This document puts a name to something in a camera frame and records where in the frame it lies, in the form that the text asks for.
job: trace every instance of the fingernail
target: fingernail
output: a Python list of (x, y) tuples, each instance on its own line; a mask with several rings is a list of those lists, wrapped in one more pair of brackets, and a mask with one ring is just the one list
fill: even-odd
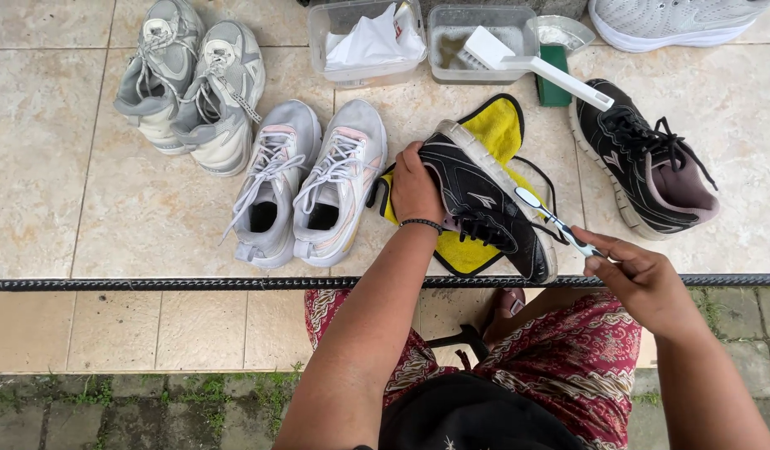
[(601, 264), (602, 263), (593, 256), (585, 259), (585, 267), (589, 268), (591, 271), (598, 269)]

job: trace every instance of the green sponge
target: green sponge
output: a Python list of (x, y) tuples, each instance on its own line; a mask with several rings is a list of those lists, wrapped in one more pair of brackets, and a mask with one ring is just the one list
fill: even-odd
[[(568, 73), (566, 62), (566, 47), (564, 46), (540, 46), (540, 58), (554, 67)], [(542, 107), (567, 107), (571, 104), (571, 94), (551, 81), (535, 76), (538, 83), (538, 98)]]

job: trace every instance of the black metal rim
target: black metal rim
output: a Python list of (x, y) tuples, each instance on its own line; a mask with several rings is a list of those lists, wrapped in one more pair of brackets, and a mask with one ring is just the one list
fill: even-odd
[[(770, 274), (680, 275), (687, 286), (770, 286)], [(201, 278), (201, 279), (75, 279), (75, 280), (0, 280), (0, 291), (266, 291), (277, 289), (352, 288), (360, 277), (327, 278)], [(429, 276), (425, 288), (597, 288), (596, 278), (561, 275), (557, 280), (539, 285), (516, 276), (476, 276), (458, 278)]]

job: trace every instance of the black sneaker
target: black sneaker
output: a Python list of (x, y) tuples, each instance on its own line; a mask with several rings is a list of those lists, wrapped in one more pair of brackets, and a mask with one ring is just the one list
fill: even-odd
[(557, 276), (551, 232), (537, 211), (513, 192), (517, 187), (499, 162), (459, 123), (444, 120), (419, 150), (460, 232), (493, 245), (529, 282)]
[(610, 177), (624, 222), (648, 240), (665, 240), (714, 218), (719, 200), (704, 187), (699, 170), (718, 188), (666, 118), (652, 130), (616, 85), (598, 78), (587, 84), (615, 103), (601, 112), (578, 98), (569, 109), (571, 127), (580, 149)]

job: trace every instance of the white shoelace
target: white shoelace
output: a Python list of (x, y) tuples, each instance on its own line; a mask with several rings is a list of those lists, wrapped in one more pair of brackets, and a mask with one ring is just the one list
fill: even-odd
[(348, 179), (356, 179), (363, 176), (363, 170), (360, 170), (357, 175), (351, 175), (349, 172), (352, 165), (357, 164), (361, 169), (380, 169), (379, 167), (371, 166), (370, 164), (366, 164), (365, 162), (354, 158), (355, 155), (360, 153), (360, 147), (363, 145), (362, 141), (357, 141), (344, 135), (332, 135), (331, 138), (334, 141), (327, 156), (325, 156), (321, 162), (318, 162), (315, 167), (313, 167), (313, 170), (310, 171), (311, 174), (315, 172), (318, 177), (307, 186), (303, 186), (300, 193), (293, 200), (293, 206), (295, 208), (296, 204), (299, 203), (303, 197), (307, 197), (309, 204), (307, 206), (302, 205), (302, 211), (305, 214), (310, 214), (313, 208), (315, 208), (315, 202), (318, 200), (318, 187), (320, 185), (327, 182), (341, 184), (345, 183)]
[[(210, 61), (210, 66), (208, 66), (204, 73), (202, 74), (203, 77), (213, 77), (213, 81), (216, 84), (220, 84), (223, 86), (224, 89), (227, 90), (227, 93), (230, 94), (230, 97), (232, 97), (233, 100), (238, 102), (238, 104), (243, 108), (247, 114), (249, 114), (249, 117), (254, 120), (257, 123), (260, 123), (263, 118), (257, 114), (257, 112), (252, 109), (251, 105), (240, 96), (240, 94), (235, 92), (235, 88), (230, 85), (230, 82), (224, 77), (224, 71), (227, 68), (227, 64), (229, 63), (229, 56), (228, 55), (220, 55), (220, 54), (212, 54), (210, 55), (212, 60)], [(204, 119), (205, 122), (213, 123), (217, 119), (220, 118), (220, 115), (218, 113), (219, 108), (215, 106), (215, 104), (210, 100), (210, 91), (212, 90), (212, 87), (210, 86), (210, 83), (208, 80), (205, 80), (200, 86), (199, 90), (196, 91), (196, 94), (191, 98), (190, 100), (184, 100), (185, 103), (190, 102), (196, 102), (196, 109), (199, 110), (200, 116)], [(204, 102), (208, 103), (211, 108), (213, 108), (214, 114), (210, 113), (210, 110), (207, 110), (207, 108), (202, 108), (202, 102), (200, 101), (202, 99)]]
[[(180, 23), (180, 14), (174, 13), (173, 16), (173, 22), (176, 24)], [(138, 46), (138, 52), (135, 54), (135, 56), (130, 58), (130, 64), (132, 64), (132, 61), (135, 58), (140, 58), (141, 60), (141, 67), (140, 67), (140, 75), (138, 76), (138, 82), (135, 84), (135, 90), (138, 92), (138, 96), (140, 98), (145, 97), (151, 97), (151, 85), (150, 85), (150, 77), (149, 74), (156, 76), (161, 82), (166, 83), (168, 85), (168, 88), (171, 89), (171, 92), (174, 93), (174, 97), (176, 97), (177, 102), (180, 103), (182, 101), (182, 98), (180, 97), (180, 93), (177, 92), (176, 87), (168, 81), (165, 77), (160, 75), (152, 66), (149, 64), (148, 58), (149, 54), (153, 51), (157, 51), (163, 48), (166, 48), (170, 46), (171, 44), (179, 44), (180, 46), (185, 47), (194, 57), (198, 57), (196, 52), (188, 46), (183, 39), (178, 35), (178, 32), (180, 30), (179, 25), (174, 29), (173, 33), (169, 33), (168, 31), (162, 33), (161, 35), (147, 35), (143, 37), (143, 43)], [(148, 95), (143, 95), (143, 90), (141, 89), (141, 82), (146, 82), (146, 91)]]
[[(280, 173), (284, 170), (300, 168), (302, 162), (304, 163), (304, 160), (307, 159), (305, 155), (297, 155), (295, 158), (285, 160), (285, 152), (293, 142), (293, 137), (289, 133), (260, 133), (259, 138), (262, 139), (263, 143), (256, 143), (255, 145), (260, 146), (260, 152), (258, 152), (254, 163), (246, 172), (248, 177), (253, 177), (255, 180), (251, 183), (246, 193), (233, 205), (232, 221), (224, 231), (221, 238), (222, 242), (227, 238), (232, 227), (234, 227), (257, 198), (257, 193), (260, 191), (260, 186), (263, 182), (279, 178)], [(285, 138), (285, 142), (274, 142), (270, 138)]]

